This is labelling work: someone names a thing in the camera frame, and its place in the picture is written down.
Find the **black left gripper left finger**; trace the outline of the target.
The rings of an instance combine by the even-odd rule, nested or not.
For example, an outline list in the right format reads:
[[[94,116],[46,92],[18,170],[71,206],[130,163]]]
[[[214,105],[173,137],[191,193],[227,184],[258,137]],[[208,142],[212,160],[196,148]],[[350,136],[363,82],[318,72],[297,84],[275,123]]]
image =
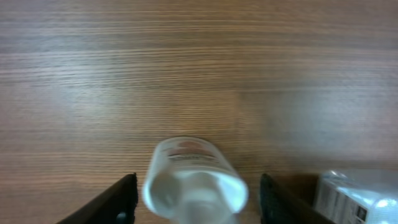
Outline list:
[[[125,175],[57,224],[134,224],[139,200],[137,175]]]

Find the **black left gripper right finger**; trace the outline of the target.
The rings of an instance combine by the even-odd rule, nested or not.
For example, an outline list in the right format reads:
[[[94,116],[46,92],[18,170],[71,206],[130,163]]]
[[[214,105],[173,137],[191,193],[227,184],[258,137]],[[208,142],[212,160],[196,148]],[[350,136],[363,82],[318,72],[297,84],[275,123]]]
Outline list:
[[[259,187],[261,224],[333,224],[268,174]]]

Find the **white lotion bottle clear cap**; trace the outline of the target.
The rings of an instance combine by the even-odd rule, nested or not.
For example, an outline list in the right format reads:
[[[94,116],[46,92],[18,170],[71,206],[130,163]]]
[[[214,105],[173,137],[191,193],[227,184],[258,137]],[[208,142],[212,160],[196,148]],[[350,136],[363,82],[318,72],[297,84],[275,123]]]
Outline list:
[[[221,151],[204,139],[179,136],[160,142],[142,186],[154,214],[178,224],[234,224],[248,187]]]

